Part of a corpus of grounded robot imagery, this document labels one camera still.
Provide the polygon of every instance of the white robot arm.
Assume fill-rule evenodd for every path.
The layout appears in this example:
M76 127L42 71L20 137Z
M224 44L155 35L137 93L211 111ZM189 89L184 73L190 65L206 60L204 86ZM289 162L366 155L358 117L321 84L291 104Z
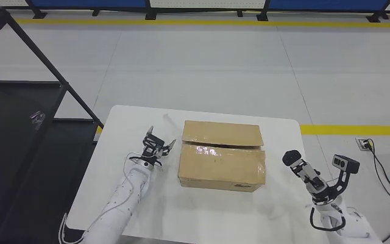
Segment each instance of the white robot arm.
M58 239L60 243L67 244L115 244L123 233L134 208L145 196L149 189L151 174L156 164L161 164L158 160L167 156L173 148L176 140L169 145L164 146L165 142L152 135L153 126L148 130L143 140L144 150L142 155L128 157L123 166L124 176L119 181L118 186L109 202L106 204L101 214L86 230L82 238L73 243L68 243L64 239L63 228L66 215L60 228ZM126 170L126 161L130 160L133 164Z
M310 223L320 231L326 231L330 244L380 244L382 241L372 230L369 222L360 213L348 213L341 193L347 188L350 174L356 174L360 163L345 156L335 155L333 166L340 169L338 181L329 186L320 172L301 159L298 151L288 151L283 163L306 184L315 207L311 209ZM323 227L313 223L314 210L320 213Z

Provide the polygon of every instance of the white table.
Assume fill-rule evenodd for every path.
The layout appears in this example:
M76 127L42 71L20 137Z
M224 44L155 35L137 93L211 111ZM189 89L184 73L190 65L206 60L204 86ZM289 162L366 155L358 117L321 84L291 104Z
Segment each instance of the white table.
M266 151L266 185L253 193L185 188L177 178L185 120L258 124ZM66 222L86 229L100 214L122 176L125 156L141 152L153 134L179 139L163 159L156 178L124 235L187 243L328 243L309 223L311 203L303 182L284 166L282 156L297 149L305 157L298 122L147 107L114 106Z

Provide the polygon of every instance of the white wall panel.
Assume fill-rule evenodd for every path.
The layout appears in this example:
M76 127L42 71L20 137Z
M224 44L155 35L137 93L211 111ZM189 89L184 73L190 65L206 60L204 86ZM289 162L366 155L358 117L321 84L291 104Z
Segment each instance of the white wall panel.
M28 6L25 0L0 0L0 6Z
M262 9L265 0L151 0L152 7L161 8L223 8Z

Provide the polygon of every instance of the yellow floor stripe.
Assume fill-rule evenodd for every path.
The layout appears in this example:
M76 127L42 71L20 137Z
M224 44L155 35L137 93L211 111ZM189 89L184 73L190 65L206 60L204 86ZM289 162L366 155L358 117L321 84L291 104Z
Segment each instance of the yellow floor stripe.
M301 124L302 135L390 135L390 126ZM96 133L102 133L99 127Z
M230 26L304 26L390 28L390 23L306 22L306 21L255 21L255 20L66 20L17 19L19 24L95 24L95 25L230 25Z

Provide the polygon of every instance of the electrical outlet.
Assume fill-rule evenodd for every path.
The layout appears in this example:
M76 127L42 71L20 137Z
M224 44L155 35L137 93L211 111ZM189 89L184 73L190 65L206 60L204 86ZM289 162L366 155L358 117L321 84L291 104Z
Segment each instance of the electrical outlet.
M363 142L365 140L367 140L367 139L366 138L356 138L356 143L358 144L360 151L370 151L370 149L364 147L364 144L367 143L367 142L366 143Z

